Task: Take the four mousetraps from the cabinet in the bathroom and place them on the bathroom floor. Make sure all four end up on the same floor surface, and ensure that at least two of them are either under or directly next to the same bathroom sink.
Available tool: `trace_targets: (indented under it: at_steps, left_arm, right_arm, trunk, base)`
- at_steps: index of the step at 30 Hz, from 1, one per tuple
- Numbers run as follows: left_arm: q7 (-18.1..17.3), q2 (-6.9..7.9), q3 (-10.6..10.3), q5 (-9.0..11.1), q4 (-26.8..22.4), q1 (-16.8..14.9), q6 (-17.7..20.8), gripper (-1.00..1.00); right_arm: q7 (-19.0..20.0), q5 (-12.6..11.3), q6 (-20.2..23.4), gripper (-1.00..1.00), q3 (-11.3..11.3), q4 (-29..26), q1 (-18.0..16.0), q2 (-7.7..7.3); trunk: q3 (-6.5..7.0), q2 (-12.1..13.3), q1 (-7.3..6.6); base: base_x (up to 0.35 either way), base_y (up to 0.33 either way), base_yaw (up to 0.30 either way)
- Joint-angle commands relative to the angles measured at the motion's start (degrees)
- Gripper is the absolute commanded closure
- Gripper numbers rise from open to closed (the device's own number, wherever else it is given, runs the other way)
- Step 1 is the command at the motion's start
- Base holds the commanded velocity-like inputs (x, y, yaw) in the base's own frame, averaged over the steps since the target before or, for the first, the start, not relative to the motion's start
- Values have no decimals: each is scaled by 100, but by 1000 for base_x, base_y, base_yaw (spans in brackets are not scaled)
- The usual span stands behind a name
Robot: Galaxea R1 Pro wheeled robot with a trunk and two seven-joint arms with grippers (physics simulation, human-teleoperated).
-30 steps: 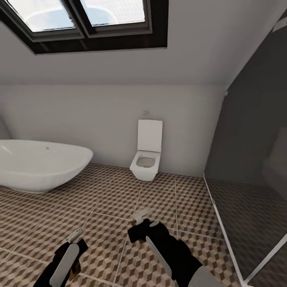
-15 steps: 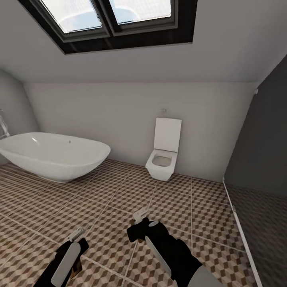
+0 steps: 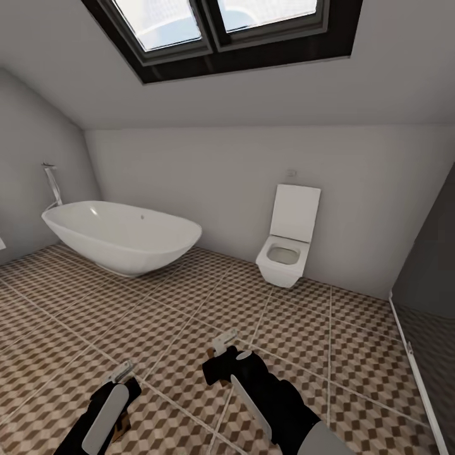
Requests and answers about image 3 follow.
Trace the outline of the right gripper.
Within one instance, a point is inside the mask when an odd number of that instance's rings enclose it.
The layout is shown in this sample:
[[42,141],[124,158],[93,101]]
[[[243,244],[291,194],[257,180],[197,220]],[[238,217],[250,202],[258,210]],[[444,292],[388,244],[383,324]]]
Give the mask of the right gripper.
[[208,385],[216,383],[219,379],[227,380],[223,372],[224,362],[229,356],[235,355],[236,353],[236,347],[230,346],[225,353],[217,357],[214,356],[202,365],[202,370]]

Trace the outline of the mousetrap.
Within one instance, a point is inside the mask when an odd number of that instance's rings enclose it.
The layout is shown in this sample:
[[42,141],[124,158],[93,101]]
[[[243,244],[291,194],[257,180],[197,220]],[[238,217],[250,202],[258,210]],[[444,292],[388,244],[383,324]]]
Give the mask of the mousetrap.
[[[214,353],[215,353],[215,349],[211,348],[211,349],[207,350],[207,355],[209,356],[209,359],[214,357]],[[224,387],[224,386],[229,384],[229,381],[224,380],[224,379],[219,379],[219,381],[220,381],[222,387]]]
[[128,410],[126,410],[117,421],[114,427],[114,435],[111,442],[115,442],[119,437],[123,436],[125,432],[131,429]]

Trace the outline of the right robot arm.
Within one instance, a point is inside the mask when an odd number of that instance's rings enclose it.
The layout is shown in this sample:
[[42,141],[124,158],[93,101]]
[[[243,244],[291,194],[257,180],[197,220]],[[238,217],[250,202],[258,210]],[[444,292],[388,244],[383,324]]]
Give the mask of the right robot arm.
[[[225,348],[238,331],[215,336],[214,357],[202,365],[208,385],[219,379],[232,382],[238,396],[282,455],[357,455],[306,405],[296,387],[269,373],[253,351]],[[211,349],[210,348],[210,349]]]

